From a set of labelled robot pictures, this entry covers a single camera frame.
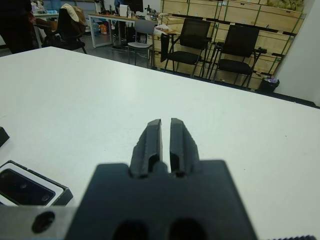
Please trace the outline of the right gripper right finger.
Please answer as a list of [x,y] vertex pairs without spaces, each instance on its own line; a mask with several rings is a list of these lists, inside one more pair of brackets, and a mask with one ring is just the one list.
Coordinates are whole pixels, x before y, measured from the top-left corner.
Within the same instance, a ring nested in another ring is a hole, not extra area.
[[184,122],[172,118],[170,123],[170,168],[176,176],[187,176],[200,161],[196,142]]

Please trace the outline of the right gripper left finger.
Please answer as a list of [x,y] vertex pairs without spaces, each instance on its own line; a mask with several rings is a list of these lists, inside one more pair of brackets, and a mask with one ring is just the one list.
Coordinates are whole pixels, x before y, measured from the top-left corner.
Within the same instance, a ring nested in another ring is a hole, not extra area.
[[147,177],[153,172],[154,165],[163,160],[161,119],[150,121],[133,148],[129,166],[133,177]]

